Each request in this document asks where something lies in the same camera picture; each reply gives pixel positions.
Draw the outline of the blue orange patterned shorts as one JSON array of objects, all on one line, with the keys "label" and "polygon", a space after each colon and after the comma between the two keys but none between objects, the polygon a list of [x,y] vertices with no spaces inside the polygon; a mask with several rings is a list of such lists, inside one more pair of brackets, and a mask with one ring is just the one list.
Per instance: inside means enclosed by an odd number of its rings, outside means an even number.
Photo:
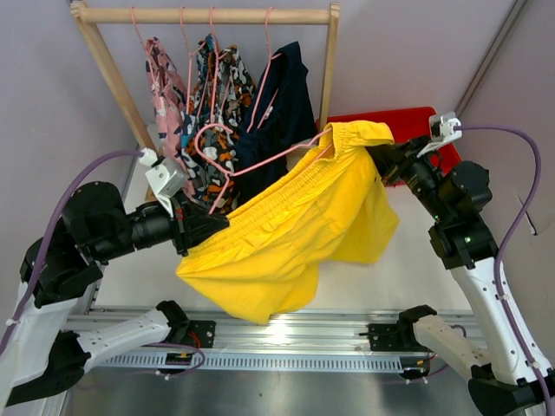
[{"label": "blue orange patterned shorts", "polygon": [[211,86],[209,73],[213,73],[211,60],[215,61],[217,41],[212,34],[199,43],[187,47],[186,107],[182,111],[183,127],[180,137],[180,160],[190,179],[201,179],[204,175],[202,163],[194,150],[193,139],[201,124],[210,119],[207,89]]}]

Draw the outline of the pink hanger of camouflage shorts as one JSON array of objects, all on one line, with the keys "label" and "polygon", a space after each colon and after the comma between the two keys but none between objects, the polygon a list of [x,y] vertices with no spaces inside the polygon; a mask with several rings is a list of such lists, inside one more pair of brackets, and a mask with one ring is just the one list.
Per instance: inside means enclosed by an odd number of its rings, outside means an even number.
[{"label": "pink hanger of camouflage shorts", "polygon": [[214,29],[214,11],[214,7],[209,9],[210,33],[199,42],[196,55],[197,81],[193,90],[193,113],[198,128],[215,121],[220,62],[227,54],[219,48]]}]

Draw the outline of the pink hanger of yellow shorts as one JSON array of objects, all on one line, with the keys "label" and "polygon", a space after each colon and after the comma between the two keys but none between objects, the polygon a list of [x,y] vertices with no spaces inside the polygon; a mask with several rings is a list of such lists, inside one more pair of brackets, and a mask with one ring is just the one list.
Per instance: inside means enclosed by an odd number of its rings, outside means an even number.
[{"label": "pink hanger of yellow shorts", "polygon": [[253,166],[247,167],[243,170],[237,171],[237,172],[232,172],[228,169],[225,169],[224,167],[222,167],[221,165],[219,165],[217,162],[215,162],[213,159],[210,159],[209,157],[207,157],[202,150],[200,149],[199,146],[199,140],[200,137],[205,133],[206,130],[212,129],[213,127],[220,127],[222,128],[225,132],[230,133],[232,130],[229,127],[226,127],[223,124],[219,124],[219,123],[211,123],[208,124],[204,127],[202,127],[194,136],[193,139],[193,146],[197,152],[197,154],[207,162],[208,165],[213,166],[216,168],[217,171],[221,172],[224,177],[225,177],[225,183],[222,185],[222,188],[220,189],[220,192],[218,194],[218,196],[216,197],[216,199],[214,200],[214,202],[212,203],[212,206],[209,210],[210,214],[213,214],[217,208],[217,205],[219,203],[219,201],[223,198],[225,191],[227,189],[227,187],[230,184],[231,178],[236,178],[239,177],[241,175],[247,174],[249,172],[252,172],[262,166],[268,165],[286,155],[289,155],[290,153],[293,153],[294,151],[296,151],[297,149],[301,149],[301,148],[312,148],[313,145],[316,143],[317,140],[321,139],[325,134],[327,133],[331,133],[332,132],[332,128],[331,127],[326,127],[321,133],[317,134],[316,136],[314,136],[309,142],[302,142],[302,143],[298,143],[295,146],[282,151],[281,153],[277,153],[276,155],[265,159]]}]

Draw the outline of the navy blue shorts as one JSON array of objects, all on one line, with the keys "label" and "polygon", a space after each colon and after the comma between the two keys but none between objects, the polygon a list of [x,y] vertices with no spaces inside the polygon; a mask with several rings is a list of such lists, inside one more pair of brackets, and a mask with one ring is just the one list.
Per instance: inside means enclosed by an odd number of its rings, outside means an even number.
[{"label": "navy blue shorts", "polygon": [[240,128],[236,143],[237,171],[316,136],[307,87],[308,73],[298,42],[277,50],[264,87],[255,93]]}]

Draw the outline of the pink hanger of navy shorts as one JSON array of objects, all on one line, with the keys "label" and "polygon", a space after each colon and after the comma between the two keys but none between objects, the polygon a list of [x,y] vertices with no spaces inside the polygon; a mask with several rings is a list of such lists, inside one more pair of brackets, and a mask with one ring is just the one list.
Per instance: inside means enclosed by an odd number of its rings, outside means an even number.
[{"label": "pink hanger of navy shorts", "polygon": [[267,61],[266,66],[264,68],[262,80],[258,84],[258,90],[257,90],[258,95],[256,96],[254,106],[252,107],[251,120],[250,120],[250,123],[249,123],[248,127],[246,128],[247,133],[249,133],[253,128],[253,124],[254,124],[254,121],[256,119],[256,113],[258,111],[259,103],[260,103],[260,100],[262,98],[262,94],[264,92],[264,86],[266,84],[266,80],[267,80],[267,77],[268,77],[268,74],[269,74],[269,71],[270,71],[270,68],[271,68],[273,53],[272,53],[272,46],[271,46],[270,20],[271,20],[271,14],[275,9],[276,9],[276,7],[270,6],[268,8],[268,10],[266,11],[266,14],[265,14],[264,32],[265,32],[265,45],[266,45],[266,50],[267,50],[267,53],[268,53],[268,61]]}]

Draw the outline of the yellow shorts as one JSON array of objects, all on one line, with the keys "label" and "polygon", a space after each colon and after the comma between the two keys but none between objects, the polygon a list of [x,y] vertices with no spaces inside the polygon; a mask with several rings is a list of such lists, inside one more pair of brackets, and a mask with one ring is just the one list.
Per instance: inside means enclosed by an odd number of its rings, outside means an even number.
[{"label": "yellow shorts", "polygon": [[393,141],[382,122],[331,122],[285,176],[189,252],[178,278],[227,314],[265,324],[312,301],[322,262],[375,263],[399,219],[369,149]]}]

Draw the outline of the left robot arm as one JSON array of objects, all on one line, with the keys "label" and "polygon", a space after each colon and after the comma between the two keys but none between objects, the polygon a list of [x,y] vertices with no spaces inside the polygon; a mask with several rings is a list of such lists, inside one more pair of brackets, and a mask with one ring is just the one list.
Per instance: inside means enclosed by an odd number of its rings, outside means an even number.
[{"label": "left robot arm", "polygon": [[111,260],[165,242],[187,256],[228,224],[225,216],[211,214],[182,193],[168,207],[149,202],[126,212],[111,183],[76,189],[23,258],[14,329],[1,344],[2,404],[55,396],[97,365],[142,346],[198,349],[201,340],[174,301],[96,331],[68,330],[66,322]]}]

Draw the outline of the orange grey camouflage shorts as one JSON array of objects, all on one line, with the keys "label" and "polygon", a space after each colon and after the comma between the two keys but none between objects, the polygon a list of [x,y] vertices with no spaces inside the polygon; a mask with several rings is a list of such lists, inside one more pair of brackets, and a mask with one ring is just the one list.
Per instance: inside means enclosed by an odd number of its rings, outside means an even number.
[{"label": "orange grey camouflage shorts", "polygon": [[[232,131],[228,133],[220,127],[206,130],[200,137],[199,146],[207,157],[213,159],[225,169],[233,171],[237,162],[236,143],[239,139],[239,131],[251,106],[251,100],[256,93],[256,84],[235,45],[221,49],[221,51],[226,51],[227,54],[220,62],[216,118],[213,123],[223,124]],[[225,177],[215,167],[208,165],[200,156],[199,161],[202,163],[204,175],[197,184],[198,191],[195,198],[210,209],[225,183]],[[231,179],[215,211],[227,214],[237,206],[238,192],[235,190],[234,181]]]}]

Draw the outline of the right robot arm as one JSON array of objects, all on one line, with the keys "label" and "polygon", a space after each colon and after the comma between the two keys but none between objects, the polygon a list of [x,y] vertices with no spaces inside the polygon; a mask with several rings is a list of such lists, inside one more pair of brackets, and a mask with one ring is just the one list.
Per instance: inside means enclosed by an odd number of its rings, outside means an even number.
[{"label": "right robot arm", "polygon": [[519,313],[501,248],[480,215],[492,198],[487,169],[461,161],[443,172],[423,154],[419,139],[368,152],[382,182],[404,183],[433,218],[428,234],[434,253],[465,295],[486,350],[427,305],[400,314],[397,342],[409,350],[421,345],[436,353],[467,383],[483,415],[509,415],[536,405],[552,415],[554,368]]}]

